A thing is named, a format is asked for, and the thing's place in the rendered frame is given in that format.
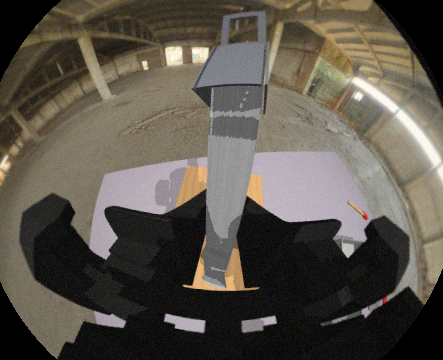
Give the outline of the grey saucepan with long handle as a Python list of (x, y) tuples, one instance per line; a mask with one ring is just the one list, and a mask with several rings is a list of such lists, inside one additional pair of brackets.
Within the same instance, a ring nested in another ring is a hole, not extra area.
[(380, 303), (381, 303), (381, 300), (377, 301), (377, 303), (374, 303), (373, 305), (370, 305), (369, 311), (373, 311), (373, 309), (376, 309), (377, 307), (380, 308)]

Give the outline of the light wooden board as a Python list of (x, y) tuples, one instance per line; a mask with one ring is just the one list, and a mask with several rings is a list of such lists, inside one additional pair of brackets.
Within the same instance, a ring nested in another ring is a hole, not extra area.
[[(184, 180), (181, 183), (181, 191), (180, 195), (178, 195), (177, 203), (174, 207), (178, 207), (178, 205), (184, 205), (186, 201), (192, 199), (192, 197), (198, 195), (202, 191), (202, 189), (206, 188), (206, 168), (201, 167), (192, 167), (192, 165), (188, 165), (186, 168)], [(262, 201), (262, 188), (261, 188), (261, 176), (250, 175), (248, 192), (246, 192), (246, 196), (250, 197), (250, 199), (256, 201), (257, 204), (260, 204), (261, 207), (264, 207), (264, 201)], [(241, 261), (240, 261), (240, 252), (238, 252), (238, 241), (236, 237), (236, 241), (234, 241), (234, 248), (232, 252), (232, 256), (230, 256), (230, 261), (228, 264), (228, 268), (226, 268), (226, 272), (224, 273), (226, 288), (213, 288), (212, 285), (205, 283), (202, 280), (202, 276), (204, 276), (204, 249), (205, 249), (205, 240), (204, 247), (202, 247), (200, 261), (197, 264), (196, 275), (194, 275), (193, 285), (184, 285), (185, 288), (198, 288), (205, 289), (205, 291), (246, 291), (246, 289), (257, 289), (257, 288), (244, 288), (244, 277), (242, 277), (241, 271)]]

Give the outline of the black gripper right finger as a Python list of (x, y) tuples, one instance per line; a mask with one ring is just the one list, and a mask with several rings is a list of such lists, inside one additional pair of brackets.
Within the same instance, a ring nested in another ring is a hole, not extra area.
[(340, 227), (341, 220), (337, 219), (290, 223), (246, 196), (237, 232), (244, 288), (260, 288), (258, 279), (268, 272), (289, 245), (333, 239)]

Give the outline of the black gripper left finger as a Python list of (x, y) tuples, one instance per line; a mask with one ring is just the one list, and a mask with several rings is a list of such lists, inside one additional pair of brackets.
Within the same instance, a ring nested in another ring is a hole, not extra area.
[(164, 215), (109, 205), (106, 220), (117, 237), (168, 249), (184, 285), (193, 285), (206, 233), (206, 188)]

